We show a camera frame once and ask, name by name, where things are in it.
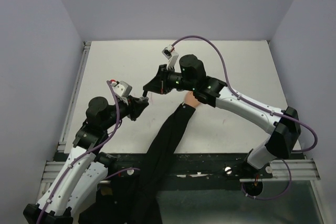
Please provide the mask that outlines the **glitter nail polish bottle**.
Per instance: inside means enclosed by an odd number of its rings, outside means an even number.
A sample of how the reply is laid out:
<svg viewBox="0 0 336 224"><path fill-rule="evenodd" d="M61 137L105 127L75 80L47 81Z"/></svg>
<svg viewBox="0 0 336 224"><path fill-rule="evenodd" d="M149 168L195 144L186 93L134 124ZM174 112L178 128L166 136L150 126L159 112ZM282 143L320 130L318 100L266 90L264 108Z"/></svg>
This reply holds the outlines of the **glitter nail polish bottle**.
<svg viewBox="0 0 336 224"><path fill-rule="evenodd" d="M141 102L141 103L148 103L149 102L149 98L148 97L140 97L139 98L139 102Z"/></svg>

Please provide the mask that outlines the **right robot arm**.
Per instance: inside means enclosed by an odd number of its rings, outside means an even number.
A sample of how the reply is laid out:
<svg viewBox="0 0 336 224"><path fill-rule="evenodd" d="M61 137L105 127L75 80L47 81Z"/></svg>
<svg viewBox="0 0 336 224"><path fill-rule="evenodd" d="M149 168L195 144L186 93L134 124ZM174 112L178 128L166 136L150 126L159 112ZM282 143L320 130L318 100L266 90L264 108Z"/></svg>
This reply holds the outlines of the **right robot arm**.
<svg viewBox="0 0 336 224"><path fill-rule="evenodd" d="M226 82L207 76L203 62L195 55L183 56L179 65L181 72L160 65L155 77L143 86L143 93L192 91L200 103L232 112L263 129L268 138L251 150L241 165L246 177L255 177L267 163L291 155L301 134L296 109L289 106L283 110L244 99L238 92L231 92Z"/></svg>

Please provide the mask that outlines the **black sleeve forearm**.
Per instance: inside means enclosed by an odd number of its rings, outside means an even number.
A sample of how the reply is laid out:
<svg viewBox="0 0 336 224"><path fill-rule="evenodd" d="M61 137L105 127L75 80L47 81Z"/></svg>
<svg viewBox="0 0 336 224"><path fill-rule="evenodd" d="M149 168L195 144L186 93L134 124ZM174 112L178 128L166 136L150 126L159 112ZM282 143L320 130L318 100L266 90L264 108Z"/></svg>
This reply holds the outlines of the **black sleeve forearm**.
<svg viewBox="0 0 336 224"><path fill-rule="evenodd" d="M113 194L120 204L117 207L117 223L162 223L156 195L195 110L194 105L180 104L152 141L139 175L111 181Z"/></svg>

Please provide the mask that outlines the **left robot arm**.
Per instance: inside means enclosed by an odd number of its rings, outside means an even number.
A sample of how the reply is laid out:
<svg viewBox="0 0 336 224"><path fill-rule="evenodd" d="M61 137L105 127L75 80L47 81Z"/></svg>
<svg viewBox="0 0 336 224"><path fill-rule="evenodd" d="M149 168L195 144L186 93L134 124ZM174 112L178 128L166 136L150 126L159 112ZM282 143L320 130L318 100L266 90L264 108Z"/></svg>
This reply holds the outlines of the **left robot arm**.
<svg viewBox="0 0 336 224"><path fill-rule="evenodd" d="M111 139L108 129L117 129L124 117L135 121L148 105L147 97L128 96L115 105L104 97L91 99L63 167L38 202L25 207L27 222L73 223L73 215L98 183L116 175L115 158L100 151Z"/></svg>

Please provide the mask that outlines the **mannequin hand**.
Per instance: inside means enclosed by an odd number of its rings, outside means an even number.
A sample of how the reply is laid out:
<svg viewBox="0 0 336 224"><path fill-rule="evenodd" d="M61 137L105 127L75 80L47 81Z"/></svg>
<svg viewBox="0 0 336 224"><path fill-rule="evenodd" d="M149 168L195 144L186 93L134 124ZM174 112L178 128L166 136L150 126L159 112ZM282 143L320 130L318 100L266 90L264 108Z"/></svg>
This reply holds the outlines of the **mannequin hand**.
<svg viewBox="0 0 336 224"><path fill-rule="evenodd" d="M183 104L197 108L201 103L194 97L193 92L189 91L186 93Z"/></svg>

